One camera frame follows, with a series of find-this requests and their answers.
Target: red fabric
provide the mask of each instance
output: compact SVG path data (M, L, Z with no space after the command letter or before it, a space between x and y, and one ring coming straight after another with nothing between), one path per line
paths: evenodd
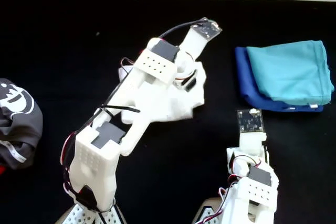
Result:
M6 167L5 166L0 166L0 174L4 173L4 171L6 171Z

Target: circuit board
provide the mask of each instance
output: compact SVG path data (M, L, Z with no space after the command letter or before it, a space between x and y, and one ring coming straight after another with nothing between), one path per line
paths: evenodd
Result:
M237 110L239 131L242 132L263 132L264 123L261 110Z

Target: folded cloth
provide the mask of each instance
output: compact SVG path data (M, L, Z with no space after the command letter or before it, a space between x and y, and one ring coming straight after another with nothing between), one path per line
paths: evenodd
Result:
M281 112L323 111L323 106L317 106L317 108L311 108L309 105L306 106L288 105L281 101L273 101L271 98L268 98L265 95L261 94L258 90L256 80L254 79L253 76L246 48L236 47L235 51L236 51L240 93L251 106L263 110L272 110Z
M206 79L205 70L201 62L195 63L197 69L196 85L189 91L178 89L171 85L167 94L160 98L160 101L155 104L157 109L153 110L151 114L151 122L169 122L183 119L190 119L193 117L193 109L204 104L204 82ZM124 66L124 69L119 68L120 81L127 75L126 71L130 71L132 66ZM152 91L152 85L144 82L139 87L137 95L135 96L135 107L139 110L147 106L147 97ZM121 112L121 120L125 124L131 124L136 116L136 113L123 110Z
M0 166L20 169L32 165L41 135L42 113L33 97L0 78Z
M334 86L321 41L247 47L260 93L292 105L325 105Z

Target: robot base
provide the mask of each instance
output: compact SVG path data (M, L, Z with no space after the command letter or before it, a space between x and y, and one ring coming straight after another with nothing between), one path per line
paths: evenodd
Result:
M119 208L115 205L104 214L107 224L127 224ZM95 212L85 210L79 205L70 208L63 214L55 224L103 224L99 215Z

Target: blue cloth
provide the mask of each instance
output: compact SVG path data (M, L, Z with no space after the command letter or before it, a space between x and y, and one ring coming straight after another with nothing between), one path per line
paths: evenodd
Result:
M292 105L325 105L334 86L321 41L247 47L260 93Z
M273 101L261 94L258 90L257 83L254 79L252 68L249 61L249 56L245 47L236 48L236 62L238 69L238 80L240 86L240 93L243 98L253 107L281 111L281 112L298 112L298 111L309 111L309 112L321 112L323 111L323 106L318 106L312 109L309 106L293 106L288 105L281 101Z

